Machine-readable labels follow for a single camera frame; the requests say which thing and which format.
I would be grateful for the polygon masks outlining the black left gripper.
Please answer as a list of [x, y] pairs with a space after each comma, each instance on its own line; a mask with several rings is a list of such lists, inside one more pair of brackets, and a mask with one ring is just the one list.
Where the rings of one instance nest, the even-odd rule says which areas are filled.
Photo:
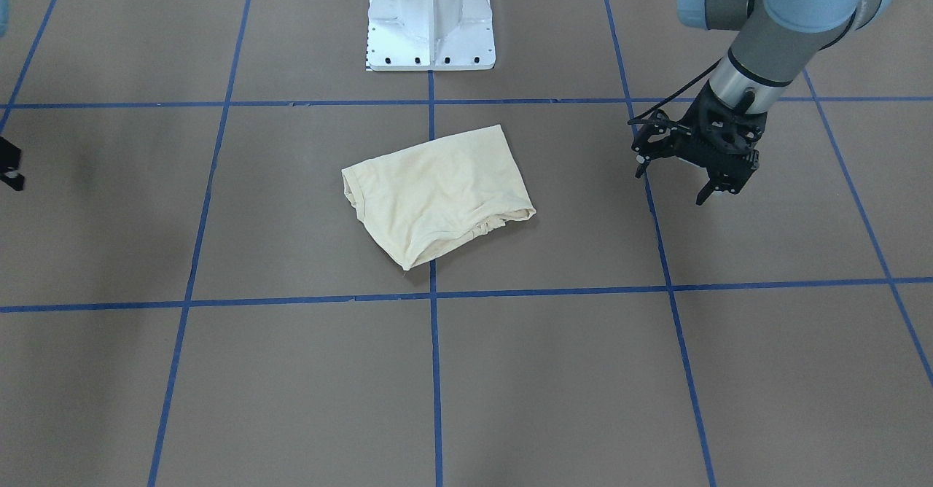
[[740, 95], [739, 104], [730, 107], [706, 84], [679, 121], [691, 135], [680, 145], [679, 158], [706, 169], [708, 181], [697, 194], [702, 206], [714, 192], [737, 194], [760, 166], [757, 144], [766, 128], [768, 114], [750, 114], [756, 101], [753, 89]]

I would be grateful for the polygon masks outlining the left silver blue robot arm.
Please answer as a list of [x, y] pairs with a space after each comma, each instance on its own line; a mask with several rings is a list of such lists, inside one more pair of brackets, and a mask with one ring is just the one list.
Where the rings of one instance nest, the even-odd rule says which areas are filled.
[[757, 170], [757, 142], [769, 109], [821, 50], [875, 20], [893, 0], [677, 0], [680, 22], [704, 31], [734, 31], [687, 109], [690, 141], [711, 148], [697, 165], [713, 192], [739, 192]]

